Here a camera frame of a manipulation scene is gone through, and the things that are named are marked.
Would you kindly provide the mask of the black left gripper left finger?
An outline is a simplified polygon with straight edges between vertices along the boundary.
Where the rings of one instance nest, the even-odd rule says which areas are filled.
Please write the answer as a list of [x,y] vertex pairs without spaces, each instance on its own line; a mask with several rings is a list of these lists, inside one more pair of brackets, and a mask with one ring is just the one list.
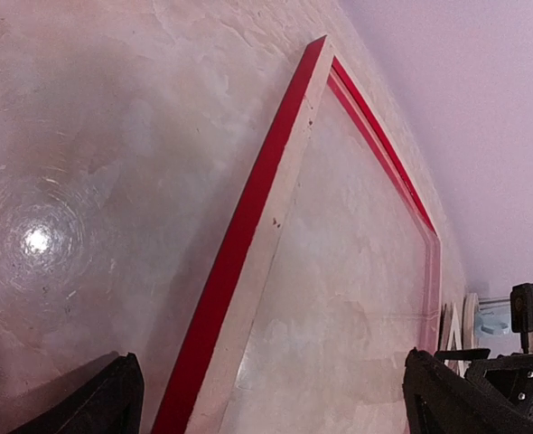
[[120,355],[62,402],[14,430],[27,433],[138,433],[144,377],[135,354]]

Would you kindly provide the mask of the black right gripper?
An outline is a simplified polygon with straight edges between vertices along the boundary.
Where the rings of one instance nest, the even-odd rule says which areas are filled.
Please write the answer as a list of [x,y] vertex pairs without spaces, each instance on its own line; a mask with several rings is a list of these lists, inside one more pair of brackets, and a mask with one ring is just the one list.
[[516,407],[533,420],[533,354],[516,354],[487,359],[489,348],[435,352],[435,359],[472,362],[464,379],[495,400]]

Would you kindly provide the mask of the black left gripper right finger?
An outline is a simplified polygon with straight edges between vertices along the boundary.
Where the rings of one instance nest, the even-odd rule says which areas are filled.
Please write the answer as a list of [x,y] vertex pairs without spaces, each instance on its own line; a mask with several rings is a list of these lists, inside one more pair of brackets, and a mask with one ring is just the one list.
[[426,351],[407,355],[403,394],[411,433],[533,433],[533,420]]

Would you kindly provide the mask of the red wooden picture frame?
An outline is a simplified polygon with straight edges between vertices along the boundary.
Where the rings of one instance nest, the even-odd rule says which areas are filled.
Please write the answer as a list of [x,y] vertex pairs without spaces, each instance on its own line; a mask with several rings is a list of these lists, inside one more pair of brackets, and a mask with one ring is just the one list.
[[425,240],[419,344],[431,352],[437,347],[440,238],[360,84],[325,35],[306,46],[257,155],[166,386],[154,420],[156,433],[214,433],[219,428],[325,88],[366,139]]

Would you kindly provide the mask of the white mat board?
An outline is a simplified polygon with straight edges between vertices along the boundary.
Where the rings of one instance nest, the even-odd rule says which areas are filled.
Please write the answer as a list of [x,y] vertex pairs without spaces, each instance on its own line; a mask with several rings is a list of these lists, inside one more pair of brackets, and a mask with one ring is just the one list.
[[[457,305],[453,303],[446,304],[442,313],[442,331],[440,333],[439,351],[459,351],[463,349],[462,327],[460,324],[460,314]],[[464,377],[464,361],[444,361],[444,364],[452,371]]]

